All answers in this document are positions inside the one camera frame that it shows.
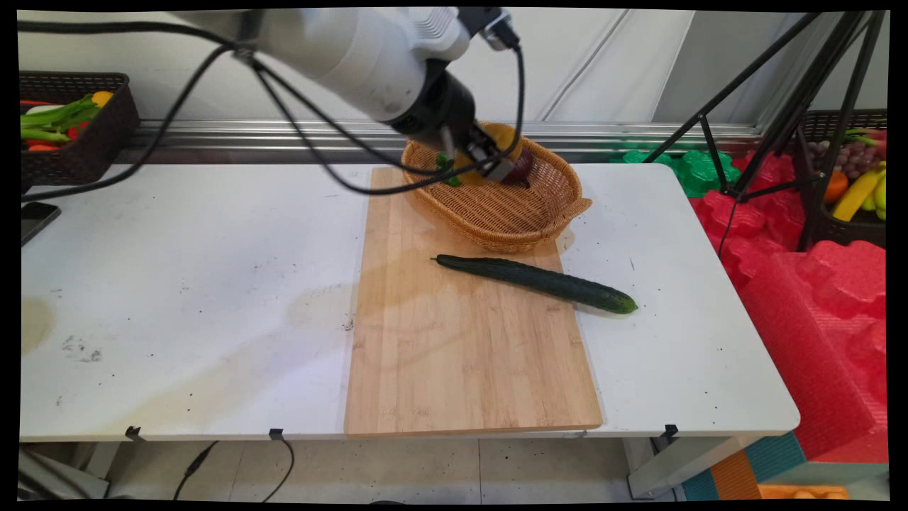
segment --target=fruit basket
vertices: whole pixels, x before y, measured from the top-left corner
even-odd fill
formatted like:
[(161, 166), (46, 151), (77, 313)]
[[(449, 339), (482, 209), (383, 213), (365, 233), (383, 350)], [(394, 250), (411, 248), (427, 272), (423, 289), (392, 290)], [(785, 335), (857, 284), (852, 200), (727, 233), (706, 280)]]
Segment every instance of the fruit basket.
[(101, 112), (69, 145), (54, 151), (28, 151), (21, 156), (26, 185), (84, 185), (101, 178), (139, 126), (139, 114), (120, 73), (20, 71), (19, 97), (66, 105), (98, 91), (113, 93)]
[[(534, 157), (529, 187), (436, 183), (417, 189), (416, 194), (448, 225), (492, 252), (526, 252), (554, 240), (593, 201), (583, 198), (580, 179), (567, 162), (526, 137), (521, 139), (521, 146)], [(438, 154), (410, 140), (401, 161), (432, 170)], [(408, 183), (422, 179), (419, 175), (404, 175)]]
[[(808, 112), (804, 117), (801, 133), (794, 139), (793, 151), (794, 172), (799, 180), (816, 172), (807, 144), (829, 140), (838, 123), (839, 115), (838, 110), (819, 110)], [(886, 129), (886, 110), (855, 110), (848, 127)], [(801, 201), (805, 211), (809, 211), (814, 203), (816, 188), (817, 186), (813, 185), (802, 189)], [(828, 239), (840, 245), (864, 240), (886, 248), (886, 223), (877, 218), (873, 212), (860, 210), (851, 222), (843, 222), (834, 218), (829, 208), (821, 204), (811, 239), (813, 242)]]

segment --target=black tripod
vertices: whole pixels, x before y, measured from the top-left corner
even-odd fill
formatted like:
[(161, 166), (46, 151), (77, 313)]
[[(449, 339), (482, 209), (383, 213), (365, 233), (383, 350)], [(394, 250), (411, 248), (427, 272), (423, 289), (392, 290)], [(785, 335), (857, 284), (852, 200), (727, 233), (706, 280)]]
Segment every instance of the black tripod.
[[(870, 58), (873, 56), (873, 48), (876, 45), (876, 39), (880, 34), (880, 27), (883, 24), (885, 11), (849, 11), (842, 13), (842, 17), (835, 25), (832, 33), (826, 38), (823, 47), (817, 54), (814, 61), (808, 67), (806, 73), (798, 82), (792, 91), (792, 94), (785, 101), (781, 112), (773, 122), (766, 128), (763, 135), (763, 141), (756, 148), (754, 156), (751, 158), (747, 168), (741, 173), (734, 186), (729, 186), (725, 180), (725, 173), (722, 171), (722, 165), (719, 162), (719, 154), (716, 150), (716, 141), (709, 129), (709, 123), (706, 121), (706, 115), (709, 114), (719, 103), (728, 95), (737, 89), (747, 78), (749, 78), (757, 69), (773, 57), (780, 49), (785, 47), (789, 41), (795, 38), (805, 27), (811, 24), (821, 13), (807, 13), (794, 26), (788, 29), (784, 35), (772, 43), (766, 50), (756, 58), (744, 71), (742, 71), (734, 80), (725, 86), (715, 97), (706, 102), (703, 107), (696, 111), (681, 127), (677, 129), (668, 139), (662, 143), (655, 151), (646, 157), (643, 163), (652, 163), (659, 155), (664, 153), (672, 144), (677, 142), (682, 135), (699, 123), (703, 128), (703, 135), (706, 138), (706, 144), (709, 147), (709, 153), (712, 156), (713, 164), (716, 166), (716, 174), (719, 178), (720, 192), (724, 195), (730, 195), (736, 203), (745, 203), (748, 200), (760, 195), (772, 194), (786, 188), (794, 186), (815, 186), (813, 193), (813, 203), (804, 211), (805, 221), (804, 230), (801, 232), (801, 239), (798, 242), (797, 249), (803, 251), (811, 241), (811, 236), (816, 225), (816, 219), (820, 215), (820, 207), (823, 203), (823, 197), (826, 187), (829, 185), (829, 179), (832, 176), (835, 158), (839, 154), (842, 145), (845, 129), (851, 120), (854, 111), (854, 103), (857, 101), (858, 93), (861, 92), (861, 83), (867, 73), (867, 66), (870, 64)], [(811, 175), (806, 179), (790, 181), (780, 185), (770, 186), (763, 190), (747, 193), (747, 188), (751, 185), (763, 164), (766, 156), (775, 151), (780, 155), (785, 149), (788, 141), (795, 134), (801, 119), (814, 101), (820, 87), (826, 81), (826, 78), (833, 72), (835, 66), (839, 63), (842, 55), (851, 45), (851, 43), (860, 35), (861, 31), (866, 30), (864, 41), (861, 45), (861, 51), (858, 54), (857, 63), (852, 72), (851, 81), (845, 92), (845, 98), (842, 102), (842, 115), (839, 117), (838, 125), (835, 128), (834, 135), (830, 140), (829, 149), (820, 166), (817, 174)]]

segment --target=wooden cutting board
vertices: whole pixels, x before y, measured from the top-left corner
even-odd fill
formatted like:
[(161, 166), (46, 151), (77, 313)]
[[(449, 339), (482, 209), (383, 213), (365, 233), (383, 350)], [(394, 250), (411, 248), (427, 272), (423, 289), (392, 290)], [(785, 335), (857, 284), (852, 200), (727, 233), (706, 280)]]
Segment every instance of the wooden cutting board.
[[(377, 168), (373, 187), (403, 184)], [(369, 202), (344, 431), (348, 435), (589, 429), (602, 414), (573, 305), (449, 270), (501, 257), (414, 194)], [(561, 271), (554, 242), (507, 258)]]

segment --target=teal foam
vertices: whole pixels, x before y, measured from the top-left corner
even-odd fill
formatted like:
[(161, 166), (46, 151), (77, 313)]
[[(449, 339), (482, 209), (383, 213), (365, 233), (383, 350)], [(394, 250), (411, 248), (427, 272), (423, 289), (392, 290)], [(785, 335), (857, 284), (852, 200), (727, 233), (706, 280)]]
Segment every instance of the teal foam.
[(719, 491), (716, 490), (716, 481), (713, 480), (713, 472), (706, 469), (696, 476), (687, 479), (683, 485), (684, 494), (687, 500), (718, 500)]
[(757, 483), (764, 483), (807, 463), (807, 456), (804, 456), (794, 432), (761, 438), (745, 449), (745, 452)]

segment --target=banana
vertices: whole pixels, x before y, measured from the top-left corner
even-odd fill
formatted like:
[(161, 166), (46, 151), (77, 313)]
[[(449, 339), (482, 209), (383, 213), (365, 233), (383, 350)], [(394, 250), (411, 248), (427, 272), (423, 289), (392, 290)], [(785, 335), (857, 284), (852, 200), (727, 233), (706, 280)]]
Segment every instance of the banana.
[(873, 190), (873, 200), (878, 209), (886, 209), (886, 176), (880, 179), (880, 184)]
[(864, 211), (875, 211), (876, 210), (876, 201), (873, 200), (873, 193), (871, 193), (870, 195), (867, 196), (867, 198), (864, 199), (864, 203), (861, 204), (861, 209)]
[(843, 222), (851, 222), (858, 208), (864, 203), (864, 200), (873, 193), (873, 190), (879, 184), (880, 179), (885, 175), (883, 170), (870, 170), (858, 177), (854, 184), (848, 188), (845, 195), (839, 200), (833, 208), (833, 217)]

